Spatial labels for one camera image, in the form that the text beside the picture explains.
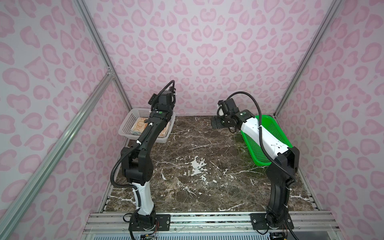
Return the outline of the aluminium frame corner post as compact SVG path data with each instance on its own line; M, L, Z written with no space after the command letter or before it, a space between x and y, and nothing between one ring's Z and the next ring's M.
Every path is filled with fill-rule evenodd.
M288 102L291 94L293 93L296 85L298 84L301 76L303 75L307 65L311 61L311 58L315 54L318 46L320 45L323 37L326 35L328 29L330 28L331 24L333 23L334 19L337 17L338 12L342 8L345 1L342 0L334 0L332 1L329 9L327 10L327 13L325 14L324 19L322 20L321 24L319 25L313 39L310 42L310 45L308 49L306 50L305 54L303 55L302 60L300 61L300 64L293 75L290 83L288 84L288 87L286 91L284 92L284 95L278 104L278 107L276 111L274 112L273 116L275 119L278 118L278 116L282 113L284 106Z
M83 0L75 0L75 5L76 7L78 8L78 11L80 13L80 15L82 16L82 19L84 20L85 22L85 26L87 27L94 43L95 43L95 46L96 48L98 49L99 53L100 53L100 56L102 58L102 60L104 61L107 69L108 69L108 73L110 75L112 75L112 79L118 89L118 93L120 94L120 96L122 97L123 99L123 103L125 104L126 108L128 109L128 111L130 111L132 109L132 106L129 102L129 99L128 99L128 96L123 88L123 85L120 81L120 78L118 77L118 74L116 73L116 70L115 70L115 67L111 61L111 58L107 52L107 49L104 45L104 42L101 38L101 35L99 34L98 30L97 30L97 27L96 27L96 24L91 16L91 13L89 11L89 8L86 4L86 1L83 1Z

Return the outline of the aluminium frame corner post left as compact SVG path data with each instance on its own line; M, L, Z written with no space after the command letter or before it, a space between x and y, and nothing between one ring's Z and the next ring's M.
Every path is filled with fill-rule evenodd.
M104 45L104 42L101 38L101 35L99 34L98 30L97 30L97 27L96 27L96 24L91 16L91 13L89 11L89 8L86 4L86 1L83 1L83 0L75 0L75 5L76 7L78 8L78 11L80 13L80 15L82 16L82 19L84 20L85 22L85 26L87 27L94 43L95 43L95 46L96 48L98 49L99 53L100 53L100 56L102 58L102 60L104 61L107 69L108 69L108 73L110 75L112 75L112 79L118 89L118 93L120 94L120 96L122 97L123 99L123 103L125 104L126 108L128 109L128 111L130 111L132 109L132 106L129 102L129 99L128 99L128 96L123 88L123 85L120 81L120 78L118 77L118 74L116 73L116 70L115 70L115 67L111 61L111 58L107 52L107 49Z

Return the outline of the aluminium diagonal frame bar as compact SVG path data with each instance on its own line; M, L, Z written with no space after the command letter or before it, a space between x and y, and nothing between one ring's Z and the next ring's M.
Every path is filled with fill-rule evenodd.
M38 193L52 174L58 162L65 155L65 152L72 144L74 138L94 110L96 104L104 94L115 75L108 73L98 84L87 101L80 108L76 116L70 122L58 141L53 145L50 152L44 158L42 164L37 168L29 181L23 187L17 198L10 205L1 219L1 239L7 240L18 226L23 216L33 203Z

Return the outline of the brown pattern towel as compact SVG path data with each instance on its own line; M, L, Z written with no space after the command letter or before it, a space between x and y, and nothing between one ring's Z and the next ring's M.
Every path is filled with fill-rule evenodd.
M148 118L138 118L131 128L131 135L136 135L136 136L141 135L144 129L148 125L148 123L146 122L147 120ZM166 127L159 134L159 138L164 138L168 134L170 124L171 123L167 123Z

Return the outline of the aluminium frame corner post right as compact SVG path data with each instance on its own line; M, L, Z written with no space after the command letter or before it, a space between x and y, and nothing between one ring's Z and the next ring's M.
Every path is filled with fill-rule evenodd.
M329 9L327 10L327 13L325 14L324 19L322 20L321 24L319 25L313 39L310 42L310 45L308 49L306 50L305 54L303 55L302 60L300 61L300 64L293 75L290 83L288 84L288 87L286 91L284 92L284 95L278 104L278 107L276 111L274 112L273 116L275 119L278 118L278 116L282 113L284 106L288 102L291 94L293 93L296 85L298 84L301 76L303 75L307 65L311 61L311 58L315 54L318 46L320 45L323 37L326 35L328 29L330 28L331 24L333 23L334 19L337 17L338 12L342 8L345 1L342 0L334 0L332 1Z

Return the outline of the green plastic basket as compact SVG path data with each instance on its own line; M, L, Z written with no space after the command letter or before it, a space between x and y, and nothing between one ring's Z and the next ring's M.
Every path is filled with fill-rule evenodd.
M260 131L258 116L248 119L242 124L241 134L248 147L249 153L257 166L269 166L271 161L260 147ZM284 153L292 144L280 128L276 120L270 116L262 116L262 140L268 155L275 159L278 153Z

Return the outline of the white plastic basket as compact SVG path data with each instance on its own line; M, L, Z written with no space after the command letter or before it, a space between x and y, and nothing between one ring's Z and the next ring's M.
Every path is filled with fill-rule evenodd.
M126 137L129 140L136 141L139 136L131 135L131 128L138 118L149 118L151 113L151 109L146 108L134 108L130 110L125 119L123 120L120 129L118 131L119 135ZM172 131L176 119L176 115L173 114L171 120L169 121L170 128L168 134L164 138L157 138L155 143L165 144L168 140L168 137Z

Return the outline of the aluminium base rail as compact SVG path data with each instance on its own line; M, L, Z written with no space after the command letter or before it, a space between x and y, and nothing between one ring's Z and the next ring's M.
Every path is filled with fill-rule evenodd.
M153 240L292 240L287 227L268 229L263 212L161 213ZM82 240L129 240L129 214L91 214ZM291 212L288 226L300 240L342 240L329 211Z

